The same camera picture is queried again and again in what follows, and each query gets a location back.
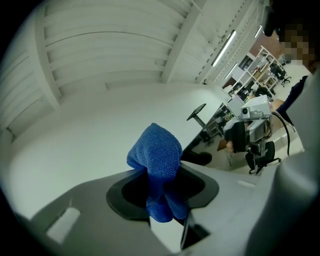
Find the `white ceiling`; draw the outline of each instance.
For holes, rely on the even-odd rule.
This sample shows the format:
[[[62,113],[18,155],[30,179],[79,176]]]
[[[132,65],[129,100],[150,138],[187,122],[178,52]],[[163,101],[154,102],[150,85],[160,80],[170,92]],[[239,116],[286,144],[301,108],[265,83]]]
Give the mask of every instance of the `white ceiling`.
[[[169,57],[176,63],[171,82],[217,81],[254,43],[263,5],[195,2],[201,12],[192,0],[47,1],[21,27],[1,63],[0,128],[18,136],[58,108],[60,96],[95,85],[115,90],[162,83]],[[234,42],[212,68],[232,29]],[[176,57],[170,56],[173,48]]]

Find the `fluorescent light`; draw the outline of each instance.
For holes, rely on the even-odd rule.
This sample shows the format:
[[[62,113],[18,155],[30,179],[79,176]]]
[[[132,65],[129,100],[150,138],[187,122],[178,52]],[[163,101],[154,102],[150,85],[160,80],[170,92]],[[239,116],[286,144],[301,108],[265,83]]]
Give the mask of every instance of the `fluorescent light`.
[[[261,30],[261,29],[262,29],[262,25],[260,25],[260,27],[259,27],[258,31],[255,33],[254,38],[256,38],[256,37],[258,36],[258,34],[259,34],[259,32],[260,32],[260,30]]]
[[[228,36],[227,41],[224,43],[224,46],[222,47],[222,50],[220,51],[219,55],[217,58],[215,58],[215,61],[212,64],[212,67],[214,67],[215,65],[217,65],[218,61],[221,59],[222,55],[225,53],[226,49],[228,48],[228,46],[230,45],[232,39],[234,39],[236,35],[236,31],[232,31],[231,34]]]
[[[237,65],[238,65],[238,62],[236,64],[234,64],[233,68],[230,70],[230,72],[226,75],[226,77],[224,79],[227,79],[227,77],[232,73],[232,71],[234,71],[234,69],[236,68]]]

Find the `blue towel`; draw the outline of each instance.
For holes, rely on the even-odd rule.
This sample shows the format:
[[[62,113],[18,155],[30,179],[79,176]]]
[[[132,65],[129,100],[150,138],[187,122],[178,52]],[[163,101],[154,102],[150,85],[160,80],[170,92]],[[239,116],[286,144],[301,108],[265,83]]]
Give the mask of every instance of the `blue towel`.
[[[169,222],[174,216],[181,220],[187,215],[185,202],[167,185],[175,180],[181,156],[179,141],[156,123],[144,130],[127,155],[129,166],[148,173],[146,210],[158,222]]]

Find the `dark sleeve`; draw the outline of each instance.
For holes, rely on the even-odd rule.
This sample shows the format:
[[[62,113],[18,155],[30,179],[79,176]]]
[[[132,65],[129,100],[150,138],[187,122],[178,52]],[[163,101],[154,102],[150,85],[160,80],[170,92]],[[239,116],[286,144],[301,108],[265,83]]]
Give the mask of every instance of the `dark sleeve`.
[[[302,77],[302,79],[291,88],[290,94],[288,98],[286,98],[285,102],[276,110],[278,113],[285,119],[287,122],[293,125],[289,116],[287,115],[287,109],[295,102],[298,96],[304,89],[305,81],[307,76]]]

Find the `black office chair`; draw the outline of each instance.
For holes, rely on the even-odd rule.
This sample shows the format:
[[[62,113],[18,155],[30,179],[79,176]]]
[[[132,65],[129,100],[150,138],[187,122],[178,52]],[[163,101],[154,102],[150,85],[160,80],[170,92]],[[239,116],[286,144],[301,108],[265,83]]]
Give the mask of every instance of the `black office chair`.
[[[287,74],[286,71],[284,71],[283,69],[281,69],[278,65],[276,65],[274,63],[270,67],[271,67],[270,72],[272,72],[279,80],[282,80],[281,85],[283,87],[285,87],[286,82],[290,83],[289,79],[291,79],[292,77],[288,76],[287,78],[285,78],[285,76]]]
[[[255,165],[257,165],[256,175],[262,170],[263,167],[266,167],[267,164],[270,164],[274,161],[281,162],[281,158],[275,158],[276,149],[275,149],[275,143],[273,141],[269,141],[265,144],[265,148],[267,149],[267,152],[264,156],[260,158],[256,158],[254,162],[254,155],[251,153],[248,153],[245,155],[245,160],[248,163],[248,166],[250,167],[249,174],[252,174],[252,171],[255,169]]]

